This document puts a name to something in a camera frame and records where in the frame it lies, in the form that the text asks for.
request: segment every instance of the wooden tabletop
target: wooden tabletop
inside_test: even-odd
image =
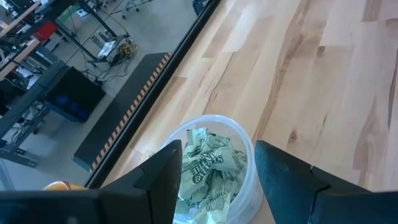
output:
[[[253,141],[398,190],[397,18],[395,0],[222,1],[106,183],[182,122],[224,114]],[[253,223],[272,222],[264,199]]]
[[[20,23],[25,17],[27,17],[31,12],[37,9],[40,5],[40,1],[37,1],[31,5],[31,7],[27,8],[24,13],[18,16],[16,20],[10,23],[5,29],[0,32],[0,38],[4,37],[10,30],[12,30],[18,23]]]
[[[18,53],[18,55],[14,58],[14,61],[8,63],[8,65],[0,70],[0,81],[18,66],[16,62],[19,63],[23,61],[32,51],[35,50],[39,44],[40,41],[37,39],[30,40],[28,43],[26,43],[26,48]]]

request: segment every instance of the orange object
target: orange object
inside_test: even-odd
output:
[[[43,190],[86,190],[84,187],[69,184],[67,181],[59,180],[54,183],[48,184]]]

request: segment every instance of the black and yellow striped mat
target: black and yellow striped mat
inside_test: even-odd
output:
[[[141,60],[73,155],[75,162],[86,170],[96,168],[169,58],[170,53],[158,53]]]

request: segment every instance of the red object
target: red object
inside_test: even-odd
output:
[[[48,21],[37,29],[33,34],[39,41],[45,41],[57,30],[55,24]]]

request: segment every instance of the clear plastic container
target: clear plastic container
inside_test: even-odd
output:
[[[166,146],[174,139],[181,139],[182,146],[184,147],[187,142],[187,130],[196,128],[208,128],[212,133],[229,137],[235,150],[246,151],[248,157],[246,176],[241,190],[231,203],[227,219],[230,224],[249,222],[258,211],[263,199],[263,193],[254,163],[254,148],[250,137],[245,130],[231,118],[222,115],[203,115],[182,124],[169,136],[162,147]],[[189,219],[194,213],[195,211],[191,209],[188,215],[176,214],[174,216],[174,223],[190,223]]]

